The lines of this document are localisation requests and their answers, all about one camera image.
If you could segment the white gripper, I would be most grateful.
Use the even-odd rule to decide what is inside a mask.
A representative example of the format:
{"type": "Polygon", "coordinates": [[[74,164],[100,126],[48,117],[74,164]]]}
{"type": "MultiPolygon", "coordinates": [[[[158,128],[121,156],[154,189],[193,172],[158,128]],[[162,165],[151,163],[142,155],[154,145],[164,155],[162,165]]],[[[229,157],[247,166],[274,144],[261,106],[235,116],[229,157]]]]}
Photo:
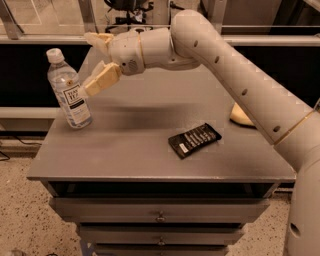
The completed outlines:
{"type": "Polygon", "coordinates": [[[144,72],[140,35],[136,31],[121,33],[115,37],[110,33],[87,32],[84,38],[89,45],[104,55],[109,53],[114,63],[105,64],[100,61],[96,65],[91,75],[80,86],[81,97],[88,98],[109,88],[119,81],[122,73],[135,75],[144,72]]]}

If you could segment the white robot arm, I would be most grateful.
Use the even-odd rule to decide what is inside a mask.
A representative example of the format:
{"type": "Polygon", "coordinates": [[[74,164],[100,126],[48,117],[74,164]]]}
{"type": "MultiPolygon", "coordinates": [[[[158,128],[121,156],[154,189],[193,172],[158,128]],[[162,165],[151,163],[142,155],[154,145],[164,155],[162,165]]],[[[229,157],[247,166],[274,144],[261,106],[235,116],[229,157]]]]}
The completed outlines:
{"type": "Polygon", "coordinates": [[[297,172],[283,256],[320,256],[320,113],[225,42],[200,13],[183,10],[169,28],[114,36],[87,33],[108,56],[81,89],[93,96],[147,68],[208,68],[258,131],[297,172]]]}

